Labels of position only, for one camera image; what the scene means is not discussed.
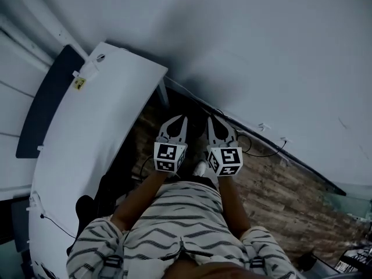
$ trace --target white striped shirt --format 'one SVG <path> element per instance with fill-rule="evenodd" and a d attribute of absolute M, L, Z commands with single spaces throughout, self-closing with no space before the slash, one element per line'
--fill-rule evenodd
<path fill-rule="evenodd" d="M 120 232 L 106 219 L 91 222 L 73 246 L 68 274 L 70 278 L 110 274 L 162 278 L 183 251 L 197 264 L 233 262 L 275 279 L 295 278 L 294 267 L 265 228 L 251 228 L 238 240 L 222 212 L 220 194 L 208 186 L 186 181 L 163 184 L 130 231 Z M 112 255 L 121 258 L 120 267 L 110 267 L 112 257 L 107 257 Z M 257 256 L 264 267 L 252 269 Z"/>

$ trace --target white sneaker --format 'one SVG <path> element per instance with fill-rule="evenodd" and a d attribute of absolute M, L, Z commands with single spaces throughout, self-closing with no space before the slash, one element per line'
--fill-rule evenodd
<path fill-rule="evenodd" d="M 203 177 L 206 168 L 207 168 L 207 164 L 204 161 L 200 161 L 196 165 L 196 167 L 195 167 L 194 172 L 192 173 L 192 175 L 193 176 Z"/>

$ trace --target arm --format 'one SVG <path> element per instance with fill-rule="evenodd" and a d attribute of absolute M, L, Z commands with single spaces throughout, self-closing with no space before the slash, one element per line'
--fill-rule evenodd
<path fill-rule="evenodd" d="M 120 231 L 130 230 L 143 212 L 151 205 L 160 186 L 164 183 L 168 173 L 154 171 L 146 180 L 133 191 L 116 209 L 111 222 Z"/>
<path fill-rule="evenodd" d="M 239 193 L 232 177 L 219 177 L 220 194 L 225 221 L 231 233 L 238 239 L 250 229 Z"/>

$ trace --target warning sticker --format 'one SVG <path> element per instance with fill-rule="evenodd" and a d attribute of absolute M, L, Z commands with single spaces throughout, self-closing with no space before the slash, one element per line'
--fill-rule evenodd
<path fill-rule="evenodd" d="M 74 88 L 75 89 L 78 89 L 78 90 L 81 90 L 81 88 L 83 87 L 83 85 L 85 84 L 87 80 L 82 78 L 82 77 L 78 77 L 74 80 Z"/>

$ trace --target wall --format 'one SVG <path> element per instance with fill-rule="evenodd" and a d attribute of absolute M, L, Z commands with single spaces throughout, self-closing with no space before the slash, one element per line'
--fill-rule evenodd
<path fill-rule="evenodd" d="M 24 120 L 45 76 L 0 40 L 0 201 L 30 192 L 36 159 L 17 159 Z"/>
<path fill-rule="evenodd" d="M 45 1 L 87 52 L 135 50 L 331 181 L 372 185 L 372 0 Z"/>

